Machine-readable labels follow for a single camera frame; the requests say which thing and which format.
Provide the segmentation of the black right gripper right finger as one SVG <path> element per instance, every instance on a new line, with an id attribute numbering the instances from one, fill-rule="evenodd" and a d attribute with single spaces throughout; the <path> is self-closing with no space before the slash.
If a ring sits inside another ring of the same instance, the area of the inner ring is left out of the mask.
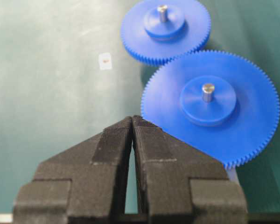
<path id="1" fill-rule="evenodd" d="M 246 224 L 247 203 L 221 162 L 133 116 L 140 211 L 150 224 Z"/>

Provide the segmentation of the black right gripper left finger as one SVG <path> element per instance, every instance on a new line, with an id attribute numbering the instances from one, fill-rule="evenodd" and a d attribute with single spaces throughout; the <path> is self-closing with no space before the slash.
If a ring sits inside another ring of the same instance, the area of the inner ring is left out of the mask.
<path id="1" fill-rule="evenodd" d="M 22 186 L 15 224 L 108 224 L 125 211 L 131 117 L 41 162 Z"/>

